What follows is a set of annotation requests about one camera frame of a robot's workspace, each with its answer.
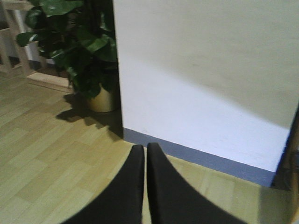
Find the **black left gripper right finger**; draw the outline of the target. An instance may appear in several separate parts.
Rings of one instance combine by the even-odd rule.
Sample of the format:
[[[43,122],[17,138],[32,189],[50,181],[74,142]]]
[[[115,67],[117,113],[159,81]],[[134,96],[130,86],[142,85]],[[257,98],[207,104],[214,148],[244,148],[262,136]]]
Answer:
[[[242,224],[197,192],[158,143],[147,145],[147,192],[153,224]]]

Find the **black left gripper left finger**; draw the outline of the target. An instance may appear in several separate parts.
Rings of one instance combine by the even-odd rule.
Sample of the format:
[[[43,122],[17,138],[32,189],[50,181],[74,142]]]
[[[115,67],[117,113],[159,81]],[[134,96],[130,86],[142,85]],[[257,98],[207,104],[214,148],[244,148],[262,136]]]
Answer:
[[[144,192],[144,148],[134,145],[110,184],[65,224],[140,224]]]

